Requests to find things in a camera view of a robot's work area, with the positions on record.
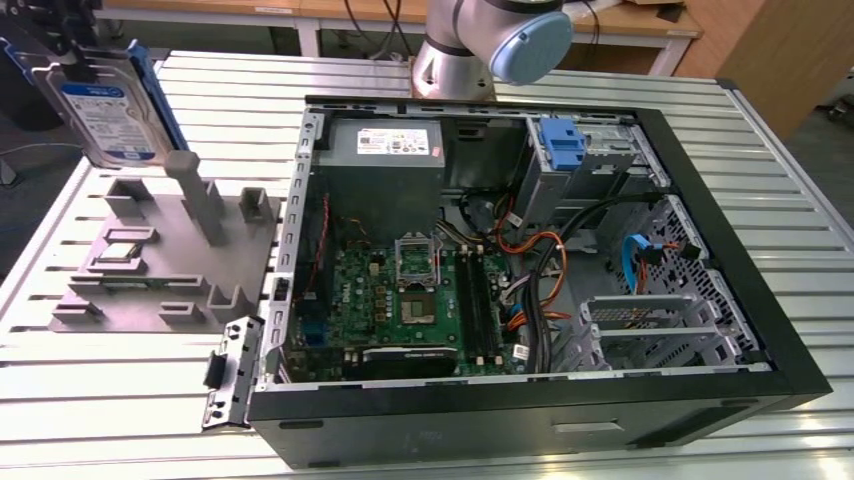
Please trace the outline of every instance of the metal drive bracket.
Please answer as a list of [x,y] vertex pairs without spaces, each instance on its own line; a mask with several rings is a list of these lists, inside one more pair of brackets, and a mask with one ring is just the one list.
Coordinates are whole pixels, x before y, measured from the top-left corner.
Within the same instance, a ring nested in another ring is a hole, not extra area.
[[205,385],[211,389],[202,430],[243,430],[265,320],[247,316],[229,322],[219,350],[211,352]]

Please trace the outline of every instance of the blue drive bay latch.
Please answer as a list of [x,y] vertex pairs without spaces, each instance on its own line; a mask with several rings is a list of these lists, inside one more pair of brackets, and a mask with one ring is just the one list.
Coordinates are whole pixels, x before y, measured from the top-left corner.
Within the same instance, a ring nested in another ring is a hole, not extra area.
[[585,160],[585,135],[569,118],[544,118],[540,121],[541,141],[552,157],[552,168],[576,170]]

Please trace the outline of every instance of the aluminum table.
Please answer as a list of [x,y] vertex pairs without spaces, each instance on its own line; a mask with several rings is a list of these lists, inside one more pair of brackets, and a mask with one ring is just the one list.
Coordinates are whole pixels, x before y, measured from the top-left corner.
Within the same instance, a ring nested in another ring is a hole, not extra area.
[[[403,64],[173,52],[159,76],[201,173],[285,197],[307,94],[405,97]],[[681,448],[337,470],[335,478],[854,477],[854,235],[738,91],[712,80],[556,72],[509,101],[661,109],[836,393]],[[115,176],[83,161],[0,287],[0,477],[189,478],[290,472],[251,431],[201,434],[219,335],[54,334]]]

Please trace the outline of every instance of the connector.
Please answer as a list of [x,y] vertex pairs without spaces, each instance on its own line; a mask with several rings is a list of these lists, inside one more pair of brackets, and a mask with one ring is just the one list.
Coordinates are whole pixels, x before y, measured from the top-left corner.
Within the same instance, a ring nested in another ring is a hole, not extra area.
[[646,260],[646,263],[657,267],[662,264],[662,260],[665,259],[665,250],[661,245],[649,245],[638,249],[638,255],[641,255],[644,260]]
[[697,260],[702,253],[701,248],[688,240],[680,242],[680,249],[677,251],[680,252],[680,256],[688,260]]

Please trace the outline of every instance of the ram slot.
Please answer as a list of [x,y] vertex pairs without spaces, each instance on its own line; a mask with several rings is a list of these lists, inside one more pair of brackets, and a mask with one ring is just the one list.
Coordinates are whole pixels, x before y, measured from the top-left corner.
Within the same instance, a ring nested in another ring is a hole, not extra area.
[[469,252],[463,249],[457,252],[457,258],[454,260],[454,270],[457,277],[457,303],[459,305],[459,318],[461,326],[463,329],[463,347],[466,348],[466,358],[474,359],[478,357],[480,342],[478,334],[476,331],[476,325],[478,324],[476,319],[474,301],[472,298],[472,281],[469,275]]
[[473,255],[469,262],[473,279],[473,297],[476,310],[478,312],[478,333],[481,337],[481,345],[484,347],[484,356],[496,358],[498,356],[498,340],[496,331],[496,319],[493,316],[493,302],[490,299],[490,282],[488,280],[486,270],[484,268],[484,254],[481,252]]

